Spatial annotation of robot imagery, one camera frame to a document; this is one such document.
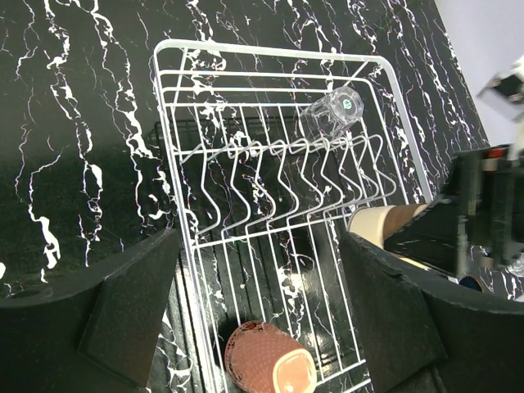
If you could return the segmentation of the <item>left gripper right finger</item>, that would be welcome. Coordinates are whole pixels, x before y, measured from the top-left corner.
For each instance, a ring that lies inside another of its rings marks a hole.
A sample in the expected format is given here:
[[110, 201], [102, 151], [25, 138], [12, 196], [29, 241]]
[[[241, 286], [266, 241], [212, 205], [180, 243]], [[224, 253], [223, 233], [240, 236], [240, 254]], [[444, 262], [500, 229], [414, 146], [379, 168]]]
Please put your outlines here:
[[523, 305], [416, 268], [353, 233], [340, 244], [376, 392], [521, 392]]

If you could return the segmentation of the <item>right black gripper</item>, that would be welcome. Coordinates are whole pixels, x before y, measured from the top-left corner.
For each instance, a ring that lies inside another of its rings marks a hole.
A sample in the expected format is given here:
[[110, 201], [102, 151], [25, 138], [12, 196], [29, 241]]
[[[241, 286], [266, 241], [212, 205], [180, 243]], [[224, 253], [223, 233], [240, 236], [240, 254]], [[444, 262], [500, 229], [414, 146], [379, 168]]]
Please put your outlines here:
[[511, 147], [461, 151], [444, 197], [436, 198], [384, 241], [384, 249], [449, 276], [463, 273], [473, 246], [485, 266], [509, 266], [523, 251], [523, 155]]

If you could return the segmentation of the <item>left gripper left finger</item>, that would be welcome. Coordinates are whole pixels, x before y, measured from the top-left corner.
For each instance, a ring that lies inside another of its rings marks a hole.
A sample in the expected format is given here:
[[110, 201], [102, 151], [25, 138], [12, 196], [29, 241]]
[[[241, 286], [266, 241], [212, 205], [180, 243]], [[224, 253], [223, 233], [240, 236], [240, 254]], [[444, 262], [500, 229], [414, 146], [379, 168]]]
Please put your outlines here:
[[144, 392], [174, 277], [164, 229], [1, 301], [3, 392]]

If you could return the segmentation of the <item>cream brown paper cup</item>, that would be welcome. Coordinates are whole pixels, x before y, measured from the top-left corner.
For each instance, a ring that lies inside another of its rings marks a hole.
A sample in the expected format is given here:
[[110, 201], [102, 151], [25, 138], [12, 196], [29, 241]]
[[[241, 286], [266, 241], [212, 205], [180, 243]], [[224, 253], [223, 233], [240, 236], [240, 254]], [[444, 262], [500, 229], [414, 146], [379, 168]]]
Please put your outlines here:
[[428, 204], [361, 207], [351, 215], [348, 231], [383, 249], [388, 237], [427, 207]]

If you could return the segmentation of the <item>orange ceramic mug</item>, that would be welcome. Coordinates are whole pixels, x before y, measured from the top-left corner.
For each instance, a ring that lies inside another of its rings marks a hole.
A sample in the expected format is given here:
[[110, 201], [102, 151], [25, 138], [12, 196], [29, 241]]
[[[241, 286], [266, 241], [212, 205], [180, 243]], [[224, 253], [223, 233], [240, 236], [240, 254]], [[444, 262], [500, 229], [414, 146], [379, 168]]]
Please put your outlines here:
[[292, 336], [262, 321], [240, 325], [224, 350], [228, 375], [245, 392], [313, 392], [317, 372], [312, 354]]

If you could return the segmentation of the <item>clear glass cup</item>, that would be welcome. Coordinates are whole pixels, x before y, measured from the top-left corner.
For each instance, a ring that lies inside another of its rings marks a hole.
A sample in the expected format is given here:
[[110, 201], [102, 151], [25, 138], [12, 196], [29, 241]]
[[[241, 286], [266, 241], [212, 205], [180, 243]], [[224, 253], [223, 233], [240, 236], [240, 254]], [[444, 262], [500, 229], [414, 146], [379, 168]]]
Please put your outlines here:
[[364, 113], [361, 96], [348, 86], [334, 89], [307, 106], [297, 120], [297, 128], [306, 139], [340, 138], [359, 122]]

